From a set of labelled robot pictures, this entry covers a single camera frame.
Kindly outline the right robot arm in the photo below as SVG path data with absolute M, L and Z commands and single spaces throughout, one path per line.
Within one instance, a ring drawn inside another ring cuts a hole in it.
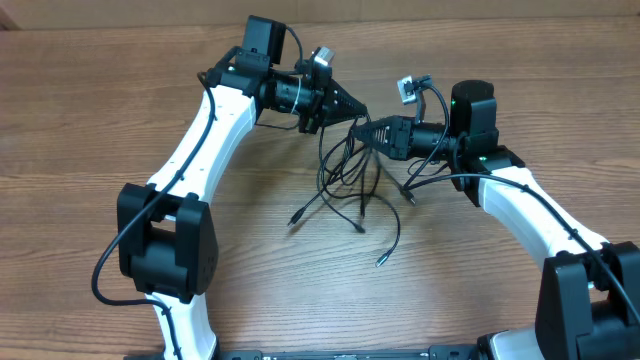
M 431 359 L 636 359 L 639 249 L 610 243 L 544 192 L 499 142 L 494 87 L 455 84 L 442 124 L 389 116 L 353 136 L 393 160 L 443 161 L 447 180 L 505 226 L 542 271 L 535 322 L 474 345 L 432 346 Z

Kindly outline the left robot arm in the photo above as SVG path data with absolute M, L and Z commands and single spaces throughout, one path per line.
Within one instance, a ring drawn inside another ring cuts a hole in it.
M 286 24 L 249 17 L 243 42 L 198 75 L 198 113 L 168 161 L 144 186 L 127 184 L 117 201 L 121 273 L 154 306 L 160 359 L 214 359 L 218 342 L 205 293 L 218 262 L 210 213 L 215 189 L 242 139 L 265 109 L 297 117 L 295 129 L 319 129 L 364 116 L 367 108 L 332 77 L 333 50 L 322 46 L 279 71 Z

